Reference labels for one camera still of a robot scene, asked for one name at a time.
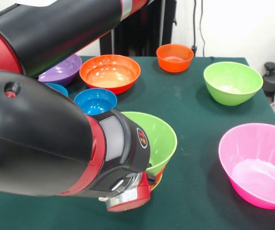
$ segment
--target green tablecloth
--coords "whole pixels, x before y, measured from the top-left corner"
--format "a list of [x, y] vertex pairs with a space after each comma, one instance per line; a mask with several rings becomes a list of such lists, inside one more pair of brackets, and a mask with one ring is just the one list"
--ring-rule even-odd
[[[109, 213], [97, 199], [0, 193], [0, 230], [275, 230], [275, 210], [254, 207], [240, 198], [217, 154], [228, 129], [249, 122], [275, 124], [275, 114], [263, 91], [242, 105], [226, 107], [210, 97], [203, 82], [209, 64], [246, 64], [246, 60], [197, 57], [186, 72], [168, 74], [153, 57], [134, 59], [142, 67], [141, 76], [118, 96], [117, 109], [162, 118], [179, 140], [151, 201], [136, 210]], [[70, 97], [85, 88], [77, 78], [68, 87]]]

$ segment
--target bowl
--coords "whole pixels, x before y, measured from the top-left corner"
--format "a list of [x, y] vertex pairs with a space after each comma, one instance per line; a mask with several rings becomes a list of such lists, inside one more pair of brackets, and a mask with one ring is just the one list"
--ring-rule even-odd
[[260, 73], [236, 62], [217, 62], [203, 73], [211, 96], [223, 105], [235, 106], [252, 98], [262, 88]]
[[142, 127], [149, 139], [151, 167], [147, 172], [158, 175], [167, 165], [177, 149], [177, 135], [172, 127], [162, 119], [139, 112], [123, 112], [133, 122]]
[[82, 65], [80, 56], [73, 54], [66, 60], [39, 75], [38, 80], [43, 83], [55, 83], [62, 86], [72, 82]]
[[115, 108], [117, 97], [109, 90], [89, 89], [80, 92], [73, 101], [85, 114], [97, 115]]
[[194, 52], [187, 46], [167, 44], [156, 50], [160, 67], [171, 73], [185, 71], [194, 57]]
[[68, 97], [68, 91], [65, 87], [54, 83], [47, 83], [46, 85]]
[[243, 199], [275, 209], [275, 126], [250, 123], [230, 129], [219, 143], [219, 159]]
[[158, 184], [161, 182], [162, 177], [163, 177], [163, 174], [160, 174], [159, 177], [156, 178], [156, 183], [155, 183], [155, 185], [151, 185], [151, 186], [150, 186], [150, 191], [151, 191], [151, 192], [152, 192], [152, 191], [158, 186]]
[[102, 88], [120, 94], [137, 81], [141, 68], [136, 61], [121, 55], [102, 55], [86, 61], [80, 76], [90, 88]]

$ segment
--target white wall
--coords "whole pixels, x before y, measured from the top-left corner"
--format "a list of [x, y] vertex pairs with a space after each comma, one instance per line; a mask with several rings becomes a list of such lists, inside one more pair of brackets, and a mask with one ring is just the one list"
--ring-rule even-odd
[[[15, 0], [0, 0], [0, 10]], [[178, 0], [177, 20], [173, 43], [192, 46], [193, 0]], [[196, 22], [199, 29], [200, 2], [197, 0]], [[264, 72], [266, 61], [275, 62], [275, 1], [272, 0], [204, 0], [203, 35], [206, 56], [246, 57], [249, 64]], [[201, 55], [202, 40], [197, 31], [197, 56]], [[79, 52], [99, 55], [95, 41]]]

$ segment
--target blue bowl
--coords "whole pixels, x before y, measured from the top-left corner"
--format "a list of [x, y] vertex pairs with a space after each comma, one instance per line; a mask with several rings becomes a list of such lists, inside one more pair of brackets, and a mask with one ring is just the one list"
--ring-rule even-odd
[[68, 97], [68, 91], [65, 87], [54, 83], [47, 83], [46, 85]]
[[76, 103], [85, 114], [97, 115], [115, 108], [117, 105], [116, 95], [105, 89], [89, 89], [80, 92], [74, 98]]

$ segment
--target red-orange bowl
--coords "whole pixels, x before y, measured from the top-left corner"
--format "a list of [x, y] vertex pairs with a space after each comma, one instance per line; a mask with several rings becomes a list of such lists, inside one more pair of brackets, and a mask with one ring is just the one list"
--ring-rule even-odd
[[164, 172], [165, 167], [156, 175], [156, 182], [154, 185], [150, 186], [151, 192], [158, 186], [158, 184], [161, 182], [162, 177], [163, 177], [163, 172]]
[[156, 50], [160, 67], [171, 73], [179, 73], [187, 70], [194, 57], [194, 52], [187, 46], [179, 44], [167, 44]]
[[141, 67], [133, 59], [121, 55], [101, 55], [82, 64], [80, 76], [90, 88], [102, 88], [120, 94], [137, 81]]

